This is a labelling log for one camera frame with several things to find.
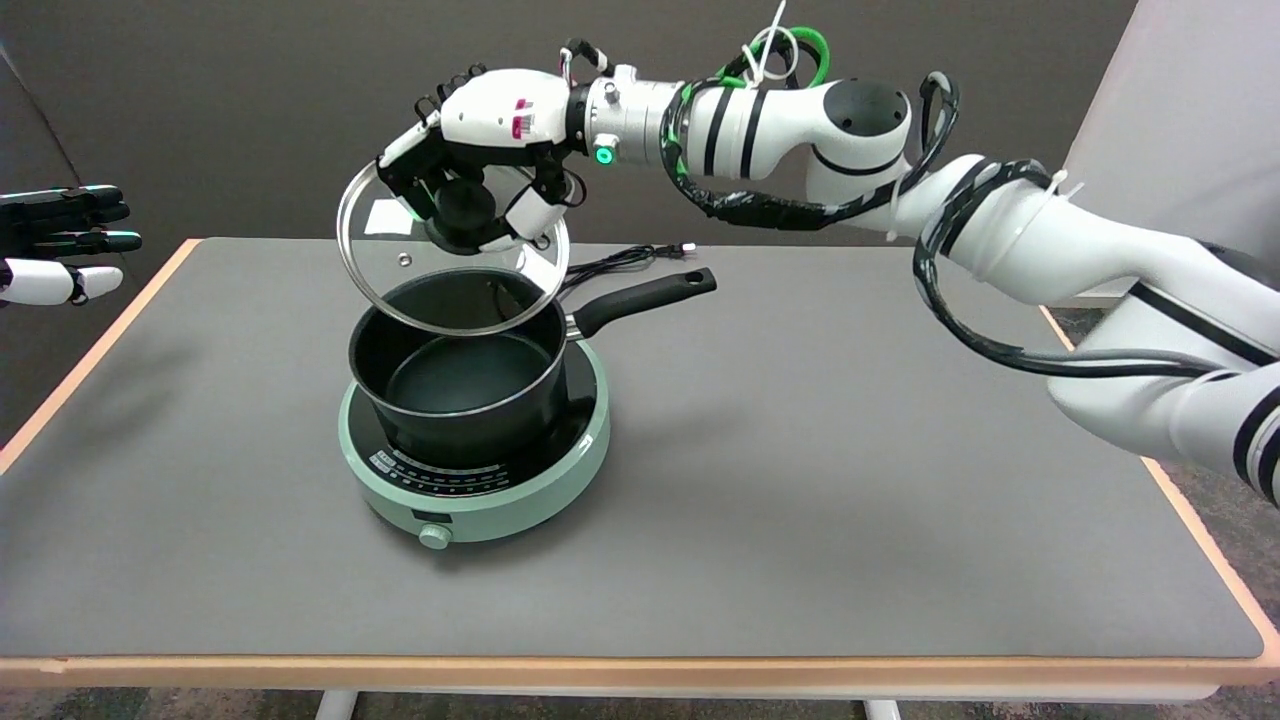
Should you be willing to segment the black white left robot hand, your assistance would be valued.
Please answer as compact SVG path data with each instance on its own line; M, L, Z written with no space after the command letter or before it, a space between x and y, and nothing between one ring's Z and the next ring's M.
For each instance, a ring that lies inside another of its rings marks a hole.
M141 249L140 233L109 227L129 215L114 184L4 193L1 305L82 306L118 290L125 279L120 268L67 260Z

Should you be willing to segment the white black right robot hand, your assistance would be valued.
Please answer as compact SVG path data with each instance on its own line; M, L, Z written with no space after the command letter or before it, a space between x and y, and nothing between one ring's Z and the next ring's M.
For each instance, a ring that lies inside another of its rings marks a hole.
M541 238L570 208L572 86L544 70L474 67L439 85L374 168L445 252L503 252Z

